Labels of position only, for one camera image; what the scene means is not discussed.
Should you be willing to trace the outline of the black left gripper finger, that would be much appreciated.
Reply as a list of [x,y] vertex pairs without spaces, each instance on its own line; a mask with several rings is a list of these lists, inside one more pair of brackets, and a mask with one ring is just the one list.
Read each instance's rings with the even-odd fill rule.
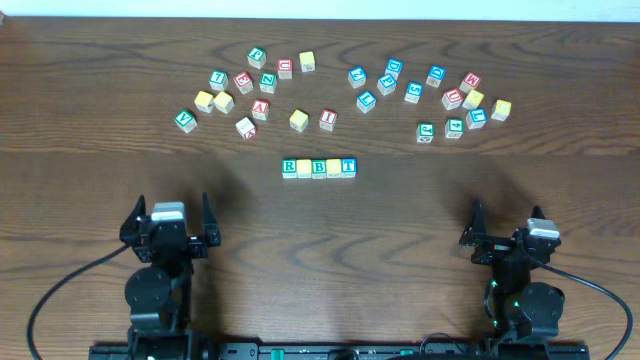
[[136,232],[139,228],[139,222],[142,217],[146,215],[146,201],[143,195],[138,197],[138,200],[124,221],[124,232],[131,233]]
[[217,235],[219,233],[218,223],[206,192],[202,193],[202,225],[203,231],[207,235]]

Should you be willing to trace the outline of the green R block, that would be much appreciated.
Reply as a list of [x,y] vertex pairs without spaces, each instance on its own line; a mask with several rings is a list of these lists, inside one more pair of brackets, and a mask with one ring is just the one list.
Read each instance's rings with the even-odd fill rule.
[[297,160],[296,159],[283,159],[281,163],[282,177],[297,178]]

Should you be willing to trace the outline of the yellow O block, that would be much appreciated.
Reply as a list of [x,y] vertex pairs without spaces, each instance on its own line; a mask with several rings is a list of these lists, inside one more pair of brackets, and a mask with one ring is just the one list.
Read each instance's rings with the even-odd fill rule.
[[338,158],[326,160],[326,177],[329,179],[340,178],[342,174],[342,161]]
[[296,174],[298,178],[310,178],[312,176],[312,160],[297,159]]

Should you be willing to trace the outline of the green B block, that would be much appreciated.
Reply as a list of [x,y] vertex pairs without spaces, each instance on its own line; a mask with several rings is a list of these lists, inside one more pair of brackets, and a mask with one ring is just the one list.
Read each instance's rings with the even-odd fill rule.
[[311,161],[311,165],[312,165],[312,172],[311,172],[312,179],[327,178],[326,159],[313,159]]

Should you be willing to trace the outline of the blue T block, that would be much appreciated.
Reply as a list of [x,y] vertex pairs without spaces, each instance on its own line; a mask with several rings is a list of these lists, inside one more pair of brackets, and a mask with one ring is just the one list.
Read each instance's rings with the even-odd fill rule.
[[357,175],[357,161],[355,158],[341,159],[341,177],[354,178]]

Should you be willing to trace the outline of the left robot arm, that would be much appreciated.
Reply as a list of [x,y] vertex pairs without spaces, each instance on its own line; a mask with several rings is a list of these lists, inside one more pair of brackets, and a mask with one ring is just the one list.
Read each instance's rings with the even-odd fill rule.
[[193,262],[221,244],[207,194],[202,195],[202,226],[200,234],[190,235],[182,202],[157,203],[148,214],[144,197],[122,224],[120,240],[146,265],[125,286],[131,321],[128,359],[218,357],[209,337],[191,326]]

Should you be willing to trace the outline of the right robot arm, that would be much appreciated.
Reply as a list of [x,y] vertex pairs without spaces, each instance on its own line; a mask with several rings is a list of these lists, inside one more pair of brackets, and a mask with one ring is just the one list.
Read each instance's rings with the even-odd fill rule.
[[491,268],[484,303],[495,326],[495,335],[486,341],[489,353],[516,344],[544,346],[558,335],[564,292],[531,280],[531,272],[546,265],[561,245],[557,226],[540,207],[533,208],[524,227],[500,237],[488,232],[484,207],[476,200],[459,243],[474,248],[472,263]]

